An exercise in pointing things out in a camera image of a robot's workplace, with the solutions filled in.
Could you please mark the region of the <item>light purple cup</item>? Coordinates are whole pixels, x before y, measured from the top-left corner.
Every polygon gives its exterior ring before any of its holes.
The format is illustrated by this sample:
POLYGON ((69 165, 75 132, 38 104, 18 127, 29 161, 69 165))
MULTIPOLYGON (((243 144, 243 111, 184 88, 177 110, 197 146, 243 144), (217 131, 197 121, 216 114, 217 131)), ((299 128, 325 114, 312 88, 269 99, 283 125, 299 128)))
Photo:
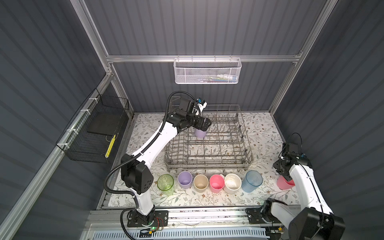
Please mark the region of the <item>light purple cup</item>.
POLYGON ((199 130, 199 129, 195 129, 195 136, 199 139, 203 139, 205 138, 207 135, 207 131, 203 131, 203 130, 199 130))

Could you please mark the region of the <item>blue transparent cup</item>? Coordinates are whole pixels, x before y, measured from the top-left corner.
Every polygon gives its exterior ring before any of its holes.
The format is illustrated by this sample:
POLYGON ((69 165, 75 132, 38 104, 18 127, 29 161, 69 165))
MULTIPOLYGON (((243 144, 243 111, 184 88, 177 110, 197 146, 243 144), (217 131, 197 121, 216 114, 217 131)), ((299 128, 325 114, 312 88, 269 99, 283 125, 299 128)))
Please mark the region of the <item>blue transparent cup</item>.
POLYGON ((251 193, 263 184, 262 175, 254 170, 248 171, 242 181, 242 190, 251 193))

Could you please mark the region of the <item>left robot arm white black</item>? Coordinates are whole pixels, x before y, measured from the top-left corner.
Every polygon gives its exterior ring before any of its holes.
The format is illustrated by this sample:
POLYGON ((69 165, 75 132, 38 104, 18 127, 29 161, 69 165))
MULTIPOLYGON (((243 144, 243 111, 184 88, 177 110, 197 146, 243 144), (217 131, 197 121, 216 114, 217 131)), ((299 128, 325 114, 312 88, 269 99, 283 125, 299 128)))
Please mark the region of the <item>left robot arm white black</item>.
POLYGON ((147 142, 131 155, 124 155, 121 162, 121 178, 133 194, 137 212, 148 216, 154 209, 149 189, 154 181, 150 171, 153 162, 163 148, 180 132, 193 127, 206 132, 212 125, 207 117, 196 114, 167 114, 165 120, 147 142))

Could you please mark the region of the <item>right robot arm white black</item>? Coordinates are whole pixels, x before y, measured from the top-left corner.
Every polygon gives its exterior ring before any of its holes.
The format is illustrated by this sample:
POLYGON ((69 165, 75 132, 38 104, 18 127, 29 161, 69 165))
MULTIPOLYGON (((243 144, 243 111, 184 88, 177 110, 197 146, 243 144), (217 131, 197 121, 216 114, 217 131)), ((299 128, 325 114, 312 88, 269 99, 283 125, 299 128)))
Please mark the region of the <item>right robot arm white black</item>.
POLYGON ((263 219, 268 223, 280 221, 288 229, 290 240, 340 240, 345 222, 327 205, 309 159, 283 150, 273 167, 282 177, 294 181, 301 211, 294 214, 285 203, 268 198, 261 210, 263 219))

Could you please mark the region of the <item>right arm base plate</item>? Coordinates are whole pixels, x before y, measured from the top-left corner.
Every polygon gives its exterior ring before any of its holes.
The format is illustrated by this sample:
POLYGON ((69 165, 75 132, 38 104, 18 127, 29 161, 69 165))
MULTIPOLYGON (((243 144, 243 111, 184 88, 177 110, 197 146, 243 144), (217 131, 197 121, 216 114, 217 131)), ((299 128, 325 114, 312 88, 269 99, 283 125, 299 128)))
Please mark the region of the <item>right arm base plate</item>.
POLYGON ((272 214, 267 213, 263 207, 247 208, 245 212, 248 216, 249 224, 280 224, 281 222, 272 214))

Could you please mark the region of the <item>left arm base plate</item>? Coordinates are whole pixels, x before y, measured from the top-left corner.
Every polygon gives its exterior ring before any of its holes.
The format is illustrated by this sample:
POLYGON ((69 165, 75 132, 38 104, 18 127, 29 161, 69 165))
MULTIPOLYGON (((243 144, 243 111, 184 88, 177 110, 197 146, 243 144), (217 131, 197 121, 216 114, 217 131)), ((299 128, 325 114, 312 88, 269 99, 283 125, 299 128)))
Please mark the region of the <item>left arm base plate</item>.
POLYGON ((129 211, 127 216, 127 227, 166 227, 168 225, 169 211, 154 210, 147 216, 140 214, 137 210, 129 211))

